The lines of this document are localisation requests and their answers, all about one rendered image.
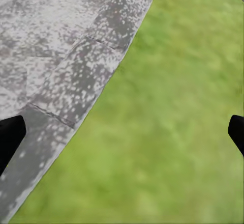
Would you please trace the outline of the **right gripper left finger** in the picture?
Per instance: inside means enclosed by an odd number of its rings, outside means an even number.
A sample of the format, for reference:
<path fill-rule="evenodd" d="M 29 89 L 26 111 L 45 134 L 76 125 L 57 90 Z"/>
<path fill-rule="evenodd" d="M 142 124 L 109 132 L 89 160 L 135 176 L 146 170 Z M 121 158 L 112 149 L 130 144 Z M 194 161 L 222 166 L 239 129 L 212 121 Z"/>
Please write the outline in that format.
<path fill-rule="evenodd" d="M 0 121 L 0 176 L 26 135 L 23 116 Z"/>

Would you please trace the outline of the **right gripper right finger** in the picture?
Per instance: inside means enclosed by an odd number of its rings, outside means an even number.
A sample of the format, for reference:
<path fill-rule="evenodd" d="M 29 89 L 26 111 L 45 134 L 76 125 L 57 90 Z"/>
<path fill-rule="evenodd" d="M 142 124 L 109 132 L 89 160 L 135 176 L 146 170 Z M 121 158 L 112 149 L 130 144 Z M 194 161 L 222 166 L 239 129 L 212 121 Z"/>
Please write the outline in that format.
<path fill-rule="evenodd" d="M 244 156 L 244 117 L 232 115 L 227 129 L 229 136 Z"/>

